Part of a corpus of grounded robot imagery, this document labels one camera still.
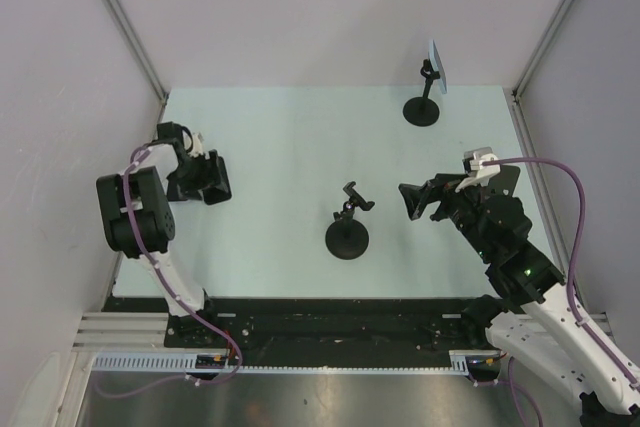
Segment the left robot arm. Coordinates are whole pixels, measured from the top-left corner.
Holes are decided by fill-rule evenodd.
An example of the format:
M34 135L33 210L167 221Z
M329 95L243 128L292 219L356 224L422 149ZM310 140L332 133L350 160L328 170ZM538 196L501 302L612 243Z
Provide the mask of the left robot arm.
M185 330L191 340L202 347L214 344L221 323L202 312L206 290L171 253L176 238L172 205L230 200L224 157L205 150L201 136L186 126L161 123L155 139L136 148L123 170L96 180L96 191L108 246L147 272L172 316L192 315Z

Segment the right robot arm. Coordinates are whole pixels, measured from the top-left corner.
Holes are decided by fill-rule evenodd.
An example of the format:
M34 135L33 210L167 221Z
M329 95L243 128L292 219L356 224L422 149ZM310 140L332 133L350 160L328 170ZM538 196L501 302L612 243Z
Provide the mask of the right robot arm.
M488 344L541 378L579 412L583 426L636 426L639 386L623 370L637 367L568 294L568 280L528 239L521 200L495 183L468 186L438 174L398 190L411 220L435 205L431 220L451 221L486 264L497 296L474 300L461 323L473 348Z

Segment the black phone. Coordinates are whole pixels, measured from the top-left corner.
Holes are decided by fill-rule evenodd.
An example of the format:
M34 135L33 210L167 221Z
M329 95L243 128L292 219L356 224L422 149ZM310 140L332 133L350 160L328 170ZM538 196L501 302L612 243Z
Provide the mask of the black phone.
M215 205L232 198L231 186L224 158L216 150L209 151L209 184L203 190L206 205Z

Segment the wooden base phone stand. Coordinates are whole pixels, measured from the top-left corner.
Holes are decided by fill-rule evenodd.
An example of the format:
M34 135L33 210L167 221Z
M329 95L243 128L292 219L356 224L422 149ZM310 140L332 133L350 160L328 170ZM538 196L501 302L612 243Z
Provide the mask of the wooden base phone stand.
M484 195L492 196L513 196L521 169L513 165L505 165L500 167L500 172L491 177L484 187Z

